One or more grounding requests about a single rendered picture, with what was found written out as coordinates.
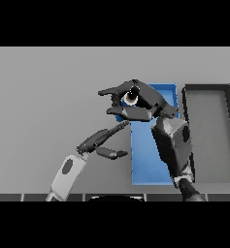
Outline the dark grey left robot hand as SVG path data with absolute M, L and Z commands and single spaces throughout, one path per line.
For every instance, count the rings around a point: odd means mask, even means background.
M 81 144 L 79 144 L 76 150 L 81 155 L 83 155 L 84 153 L 92 153 L 93 151 L 95 151 L 99 156 L 111 160 L 115 160 L 117 158 L 126 156 L 128 154 L 127 151 L 125 150 L 116 151 L 107 147 L 102 147 L 102 144 L 111 136 L 124 129 L 128 124 L 129 124 L 128 121 L 123 121 L 120 122 L 115 127 L 113 127 L 112 129 L 100 130 L 95 134 L 93 134 L 92 136 L 90 136 L 89 138 L 87 138 Z

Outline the blue bin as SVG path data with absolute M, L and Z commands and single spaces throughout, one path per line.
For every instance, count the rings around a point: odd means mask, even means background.
M 149 84 L 158 91 L 165 100 L 174 107 L 179 107 L 177 87 L 173 83 Z M 151 133 L 150 122 L 130 121 L 130 148 L 132 160 L 132 184 L 171 185 L 172 180 L 167 165 L 160 159 L 155 140 Z

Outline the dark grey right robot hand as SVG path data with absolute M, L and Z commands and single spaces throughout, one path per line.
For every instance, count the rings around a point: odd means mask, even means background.
M 113 95 L 117 89 L 129 89 L 131 86 L 138 86 L 140 88 L 139 101 L 136 106 L 123 108 L 115 107 L 113 105 Z M 170 105 L 153 87 L 138 79 L 130 79 L 119 86 L 100 90 L 98 95 L 110 95 L 112 106 L 106 110 L 106 113 L 117 115 L 123 120 L 150 122 L 150 120 L 156 117 L 173 119 L 177 116 L 179 111 L 178 107 Z

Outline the dark grey bin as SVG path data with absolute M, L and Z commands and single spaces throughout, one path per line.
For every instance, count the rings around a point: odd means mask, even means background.
M 185 119 L 197 183 L 230 183 L 230 84 L 186 84 Z

